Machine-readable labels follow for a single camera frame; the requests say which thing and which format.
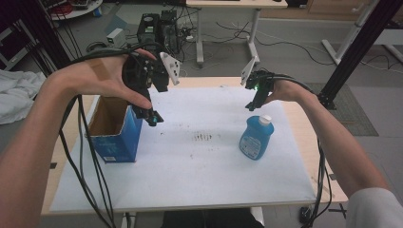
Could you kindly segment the small white device box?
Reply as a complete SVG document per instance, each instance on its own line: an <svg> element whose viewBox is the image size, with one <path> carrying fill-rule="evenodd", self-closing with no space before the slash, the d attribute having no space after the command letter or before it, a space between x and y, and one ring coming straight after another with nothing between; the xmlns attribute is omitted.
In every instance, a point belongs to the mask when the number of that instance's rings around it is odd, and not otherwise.
<svg viewBox="0 0 403 228"><path fill-rule="evenodd" d="M122 28L116 28L106 37L108 43L115 48L121 48L125 43L125 32Z"/></svg>

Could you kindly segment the black frame post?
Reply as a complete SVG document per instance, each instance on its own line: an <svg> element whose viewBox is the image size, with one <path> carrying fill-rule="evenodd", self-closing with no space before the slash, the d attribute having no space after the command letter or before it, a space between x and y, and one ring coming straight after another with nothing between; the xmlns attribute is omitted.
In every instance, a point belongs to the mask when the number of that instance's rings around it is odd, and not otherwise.
<svg viewBox="0 0 403 228"><path fill-rule="evenodd" d="M70 59L62 46L49 14L40 0L16 0L22 22L33 40L32 57L38 67L49 76L52 72L67 67Z"/></svg>

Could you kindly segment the white-legged wooden desk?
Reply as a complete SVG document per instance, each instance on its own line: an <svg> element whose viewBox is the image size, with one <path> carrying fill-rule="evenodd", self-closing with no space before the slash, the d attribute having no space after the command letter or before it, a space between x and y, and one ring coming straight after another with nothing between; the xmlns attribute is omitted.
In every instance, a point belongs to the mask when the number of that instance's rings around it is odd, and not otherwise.
<svg viewBox="0 0 403 228"><path fill-rule="evenodd" d="M246 38L246 44L252 58L256 58L256 64L259 63L259 54L255 45L256 32L259 24L259 15L262 9L286 9L288 4L285 0L185 0L189 8L197 10L197 40L196 40L196 63L199 67L204 64L204 52L202 42L202 18L205 12L222 10L232 10L235 12L244 12L251 10L251 16L248 21L252 23L250 35Z"/></svg>

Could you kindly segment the small black floor device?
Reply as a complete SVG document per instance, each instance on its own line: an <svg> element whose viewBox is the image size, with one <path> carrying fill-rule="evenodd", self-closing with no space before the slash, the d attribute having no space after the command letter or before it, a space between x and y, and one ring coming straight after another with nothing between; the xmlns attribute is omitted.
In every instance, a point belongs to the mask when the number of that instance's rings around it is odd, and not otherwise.
<svg viewBox="0 0 403 228"><path fill-rule="evenodd" d="M307 224L311 220L312 210L310 207L301 207L299 209L298 220L301 224Z"/></svg>

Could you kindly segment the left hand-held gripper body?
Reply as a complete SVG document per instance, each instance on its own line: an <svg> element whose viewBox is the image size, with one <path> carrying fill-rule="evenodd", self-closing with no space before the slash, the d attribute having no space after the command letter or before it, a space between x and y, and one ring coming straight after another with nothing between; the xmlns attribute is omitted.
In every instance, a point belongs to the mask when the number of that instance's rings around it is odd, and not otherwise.
<svg viewBox="0 0 403 228"><path fill-rule="evenodd" d="M132 54L123 66L123 82L128 88L150 100L148 89L152 86L158 92L166 92L169 82L174 86L179 83L181 64L166 52L161 52L156 60Z"/></svg>

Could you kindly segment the white paper sheet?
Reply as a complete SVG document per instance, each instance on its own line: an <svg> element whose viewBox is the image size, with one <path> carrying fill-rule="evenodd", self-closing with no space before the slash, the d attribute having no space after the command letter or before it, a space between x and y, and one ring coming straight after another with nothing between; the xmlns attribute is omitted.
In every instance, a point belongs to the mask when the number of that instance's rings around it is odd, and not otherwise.
<svg viewBox="0 0 403 228"><path fill-rule="evenodd" d="M239 149L254 93L242 87L150 92L163 116L144 124L136 160L101 164L117 211L261 206L312 202L316 196L284 105L258 109L275 128L263 156Z"/></svg>

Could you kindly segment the blue cardboard box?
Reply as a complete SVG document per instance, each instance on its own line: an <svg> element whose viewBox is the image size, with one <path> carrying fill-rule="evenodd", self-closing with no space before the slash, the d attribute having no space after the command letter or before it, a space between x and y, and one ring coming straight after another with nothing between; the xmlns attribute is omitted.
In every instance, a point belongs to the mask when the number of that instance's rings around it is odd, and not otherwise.
<svg viewBox="0 0 403 228"><path fill-rule="evenodd" d="M100 96L89 123L95 151L104 162L134 162L142 124L127 101Z"/></svg>

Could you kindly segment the round white table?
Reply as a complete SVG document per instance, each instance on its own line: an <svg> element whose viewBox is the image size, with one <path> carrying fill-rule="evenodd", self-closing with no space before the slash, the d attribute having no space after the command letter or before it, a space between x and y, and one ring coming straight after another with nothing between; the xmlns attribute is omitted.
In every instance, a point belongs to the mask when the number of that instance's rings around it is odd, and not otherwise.
<svg viewBox="0 0 403 228"><path fill-rule="evenodd" d="M50 15L50 18L53 21L58 21L58 20L66 20L66 19L79 17L79 16L82 16L82 15L85 15L88 13L92 13L97 8L99 8L102 5L102 3L103 3L103 0L90 0L86 9L73 9L70 13L67 13L67 14L52 13Z"/></svg>

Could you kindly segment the person's dark pants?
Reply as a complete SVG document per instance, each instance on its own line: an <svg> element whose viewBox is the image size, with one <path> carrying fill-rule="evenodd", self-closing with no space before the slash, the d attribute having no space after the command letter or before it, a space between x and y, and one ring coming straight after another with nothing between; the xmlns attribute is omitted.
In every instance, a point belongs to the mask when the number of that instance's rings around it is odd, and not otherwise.
<svg viewBox="0 0 403 228"><path fill-rule="evenodd" d="M167 211L161 228L264 228L248 208Z"/></svg>

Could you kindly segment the person's right hand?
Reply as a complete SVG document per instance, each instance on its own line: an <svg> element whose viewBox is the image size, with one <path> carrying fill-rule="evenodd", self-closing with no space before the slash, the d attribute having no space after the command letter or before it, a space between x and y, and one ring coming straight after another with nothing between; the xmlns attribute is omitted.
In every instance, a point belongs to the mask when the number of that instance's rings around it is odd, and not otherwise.
<svg viewBox="0 0 403 228"><path fill-rule="evenodd" d="M294 82L286 80L277 80L274 82L274 87L272 93L266 98L265 104L269 104L273 101L279 100L284 102L296 102L302 105L316 96Z"/></svg>

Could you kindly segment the white table leg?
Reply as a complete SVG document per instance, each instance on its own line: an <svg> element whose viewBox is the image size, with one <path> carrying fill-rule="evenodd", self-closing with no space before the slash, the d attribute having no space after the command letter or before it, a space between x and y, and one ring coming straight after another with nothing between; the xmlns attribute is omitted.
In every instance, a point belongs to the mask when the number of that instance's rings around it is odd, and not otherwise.
<svg viewBox="0 0 403 228"><path fill-rule="evenodd" d="M264 225L264 216L263 216L261 207L251 207L250 212L256 221L258 221L259 223Z"/></svg>

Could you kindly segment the grey floor mat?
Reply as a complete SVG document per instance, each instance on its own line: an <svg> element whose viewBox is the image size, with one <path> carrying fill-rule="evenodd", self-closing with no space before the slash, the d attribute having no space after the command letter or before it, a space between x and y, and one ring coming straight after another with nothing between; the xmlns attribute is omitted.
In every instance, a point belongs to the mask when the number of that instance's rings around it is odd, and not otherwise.
<svg viewBox="0 0 403 228"><path fill-rule="evenodd" d="M378 136L371 121L347 85L338 91L327 109L352 135L359 137Z"/></svg>

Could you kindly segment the black computer tower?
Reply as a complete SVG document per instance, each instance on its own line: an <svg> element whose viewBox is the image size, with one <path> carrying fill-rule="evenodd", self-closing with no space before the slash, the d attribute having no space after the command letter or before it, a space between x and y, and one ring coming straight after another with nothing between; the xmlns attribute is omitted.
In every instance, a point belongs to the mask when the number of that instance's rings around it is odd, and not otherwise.
<svg viewBox="0 0 403 228"><path fill-rule="evenodd" d="M173 54L180 53L180 41L177 26L177 12L163 10L160 17L160 28L163 45Z"/></svg>
<svg viewBox="0 0 403 228"><path fill-rule="evenodd" d="M144 44L144 49L154 53L159 50L159 18L157 13L144 13L137 30L138 42Z"/></svg>

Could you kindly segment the grey cabinet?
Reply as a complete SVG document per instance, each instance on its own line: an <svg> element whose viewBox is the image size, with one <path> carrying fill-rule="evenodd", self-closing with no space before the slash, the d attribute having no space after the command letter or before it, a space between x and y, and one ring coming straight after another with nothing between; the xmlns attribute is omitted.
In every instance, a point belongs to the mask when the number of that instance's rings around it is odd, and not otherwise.
<svg viewBox="0 0 403 228"><path fill-rule="evenodd" d="M33 47L34 38L21 19L10 25L0 23L0 69L10 70Z"/></svg>

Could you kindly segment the black aluminium post with foot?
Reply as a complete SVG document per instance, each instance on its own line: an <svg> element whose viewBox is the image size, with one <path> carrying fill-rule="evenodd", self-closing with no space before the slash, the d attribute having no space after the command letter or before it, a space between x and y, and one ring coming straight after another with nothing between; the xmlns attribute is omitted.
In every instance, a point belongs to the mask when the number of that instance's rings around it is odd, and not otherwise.
<svg viewBox="0 0 403 228"><path fill-rule="evenodd" d="M350 45L341 62L325 86L318 92L319 101L327 108L338 91L344 86L364 55L374 45L388 22L403 6L403 0L379 0L373 12Z"/></svg>

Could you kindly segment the blue bottle with white cap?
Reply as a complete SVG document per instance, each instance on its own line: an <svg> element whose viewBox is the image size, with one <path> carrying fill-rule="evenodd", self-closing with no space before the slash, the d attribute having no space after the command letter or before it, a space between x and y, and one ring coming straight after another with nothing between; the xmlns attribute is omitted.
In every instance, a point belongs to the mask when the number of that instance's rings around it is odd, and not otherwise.
<svg viewBox="0 0 403 228"><path fill-rule="evenodd" d="M274 133L272 118L269 115L252 116L240 137L239 149L247 158L257 161L265 153L271 135Z"/></svg>

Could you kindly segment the person's white sleeve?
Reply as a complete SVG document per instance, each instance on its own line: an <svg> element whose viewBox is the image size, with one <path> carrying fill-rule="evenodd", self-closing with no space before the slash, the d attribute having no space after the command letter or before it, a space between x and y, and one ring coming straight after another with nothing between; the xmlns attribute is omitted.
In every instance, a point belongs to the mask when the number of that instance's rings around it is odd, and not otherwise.
<svg viewBox="0 0 403 228"><path fill-rule="evenodd" d="M358 190L349 197L346 228L403 228L403 206L390 190Z"/></svg>

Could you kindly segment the white metal stand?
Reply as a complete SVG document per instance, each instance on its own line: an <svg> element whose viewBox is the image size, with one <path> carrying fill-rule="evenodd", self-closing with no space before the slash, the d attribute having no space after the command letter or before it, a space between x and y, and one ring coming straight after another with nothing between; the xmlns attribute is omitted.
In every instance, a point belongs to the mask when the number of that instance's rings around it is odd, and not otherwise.
<svg viewBox="0 0 403 228"><path fill-rule="evenodd" d="M378 2L379 0L362 0L356 8L352 8L352 12L359 12L359 16L338 49L334 49L328 40L321 41L336 65L341 62L342 57L358 33L363 29ZM391 19L374 44L383 46L403 64L403 53L396 48L396 46L403 46L403 6L398 12L402 12L402 17L400 19Z"/></svg>

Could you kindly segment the white crumpled cloth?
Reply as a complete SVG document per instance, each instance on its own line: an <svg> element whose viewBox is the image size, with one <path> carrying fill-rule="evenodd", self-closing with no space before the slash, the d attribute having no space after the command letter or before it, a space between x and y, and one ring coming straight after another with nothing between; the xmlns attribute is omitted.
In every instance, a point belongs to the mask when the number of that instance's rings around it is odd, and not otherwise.
<svg viewBox="0 0 403 228"><path fill-rule="evenodd" d="M0 69L0 124L25 119L45 79L43 72Z"/></svg>

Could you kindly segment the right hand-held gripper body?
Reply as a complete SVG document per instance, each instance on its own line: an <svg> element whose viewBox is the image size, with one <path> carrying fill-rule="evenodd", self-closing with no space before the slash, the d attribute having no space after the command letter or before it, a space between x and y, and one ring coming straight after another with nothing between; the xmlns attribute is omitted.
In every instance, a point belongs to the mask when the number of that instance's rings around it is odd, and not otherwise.
<svg viewBox="0 0 403 228"><path fill-rule="evenodd" d="M240 84L247 89L254 89L257 93L268 95L273 89L271 75L267 70L254 71L253 68L258 57L253 56L248 64L243 68L240 75Z"/></svg>

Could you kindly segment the person's left hand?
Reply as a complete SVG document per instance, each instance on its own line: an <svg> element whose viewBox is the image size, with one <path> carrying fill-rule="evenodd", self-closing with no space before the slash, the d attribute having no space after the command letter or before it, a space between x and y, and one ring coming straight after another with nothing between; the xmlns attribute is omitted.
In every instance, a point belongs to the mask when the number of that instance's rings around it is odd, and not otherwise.
<svg viewBox="0 0 403 228"><path fill-rule="evenodd" d="M79 94L119 97L141 108L150 109L152 103L123 82L122 72L127 58L124 54L67 66L52 73L41 91L61 96L60 101L69 101Z"/></svg>

